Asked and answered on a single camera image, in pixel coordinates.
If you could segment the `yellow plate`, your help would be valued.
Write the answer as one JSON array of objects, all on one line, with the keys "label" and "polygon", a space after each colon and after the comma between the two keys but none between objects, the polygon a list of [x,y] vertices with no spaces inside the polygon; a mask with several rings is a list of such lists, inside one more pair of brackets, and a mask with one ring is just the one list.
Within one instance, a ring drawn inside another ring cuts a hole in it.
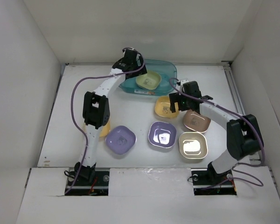
[{"label": "yellow plate", "polygon": [[[111,129],[111,125],[110,125],[110,120],[109,120],[107,122],[107,124],[105,126],[103,126],[103,128],[102,128],[102,130],[100,132],[100,136],[99,137],[102,138],[102,137],[107,136],[109,134],[109,132],[110,132],[110,129]],[[87,133],[86,124],[85,123],[83,123],[83,131],[85,133]]]},{"label": "yellow plate", "polygon": [[177,109],[175,112],[171,112],[169,96],[160,96],[157,99],[154,112],[156,115],[168,119],[176,118],[179,115],[179,111]]}]

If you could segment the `green plate with panda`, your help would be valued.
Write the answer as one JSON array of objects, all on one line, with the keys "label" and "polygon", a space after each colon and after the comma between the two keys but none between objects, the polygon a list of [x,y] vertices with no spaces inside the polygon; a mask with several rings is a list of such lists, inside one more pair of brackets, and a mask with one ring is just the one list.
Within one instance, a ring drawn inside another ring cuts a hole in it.
[{"label": "green plate with panda", "polygon": [[161,75],[157,72],[148,70],[147,74],[136,77],[136,84],[147,90],[155,90],[161,83]]}]

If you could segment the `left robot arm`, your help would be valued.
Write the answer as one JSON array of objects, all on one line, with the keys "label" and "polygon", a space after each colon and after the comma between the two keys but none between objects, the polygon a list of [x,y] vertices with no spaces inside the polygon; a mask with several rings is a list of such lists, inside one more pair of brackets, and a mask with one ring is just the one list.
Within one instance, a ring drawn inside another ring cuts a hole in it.
[{"label": "left robot arm", "polygon": [[[127,79],[146,74],[143,56],[136,49],[123,48],[123,57],[115,62],[109,75],[101,77],[86,77],[75,85],[71,100],[70,112],[72,120],[77,129],[85,137],[85,149],[75,164],[74,180],[81,181],[84,185],[90,185],[95,179],[95,166],[97,161],[97,149],[100,133],[110,118],[109,97]],[[95,90],[88,91],[84,95],[82,117],[84,119],[85,131],[80,128],[73,113],[74,94],[79,84],[84,80],[104,79]]]}]

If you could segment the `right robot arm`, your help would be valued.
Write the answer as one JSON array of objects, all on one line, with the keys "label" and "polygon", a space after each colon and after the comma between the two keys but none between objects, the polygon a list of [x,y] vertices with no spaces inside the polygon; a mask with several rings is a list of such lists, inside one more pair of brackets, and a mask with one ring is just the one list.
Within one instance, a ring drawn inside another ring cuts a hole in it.
[{"label": "right robot arm", "polygon": [[224,108],[208,95],[202,95],[196,81],[170,78],[169,84],[177,87],[169,94],[171,112],[192,110],[219,124],[226,131],[227,149],[207,166],[203,179],[208,186],[226,181],[227,173],[241,164],[241,160],[260,151],[264,154],[264,142],[256,117],[242,115]]}]

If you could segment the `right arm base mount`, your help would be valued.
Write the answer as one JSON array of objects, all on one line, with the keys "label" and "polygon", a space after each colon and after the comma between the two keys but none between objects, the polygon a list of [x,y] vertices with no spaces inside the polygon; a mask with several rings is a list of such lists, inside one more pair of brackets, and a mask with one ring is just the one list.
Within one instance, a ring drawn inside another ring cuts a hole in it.
[{"label": "right arm base mount", "polygon": [[230,170],[216,177],[210,177],[206,168],[195,168],[191,169],[188,182],[192,183],[195,196],[236,196],[237,192],[232,177]]}]

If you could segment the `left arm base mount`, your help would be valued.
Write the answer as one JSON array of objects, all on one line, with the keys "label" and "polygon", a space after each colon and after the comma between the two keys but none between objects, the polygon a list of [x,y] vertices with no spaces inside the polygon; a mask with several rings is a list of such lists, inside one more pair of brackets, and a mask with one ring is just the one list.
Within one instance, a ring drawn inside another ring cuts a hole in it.
[{"label": "left arm base mount", "polygon": [[110,170],[96,170],[93,182],[78,177],[73,187],[74,171],[65,171],[67,183],[64,194],[66,196],[108,196]]}]

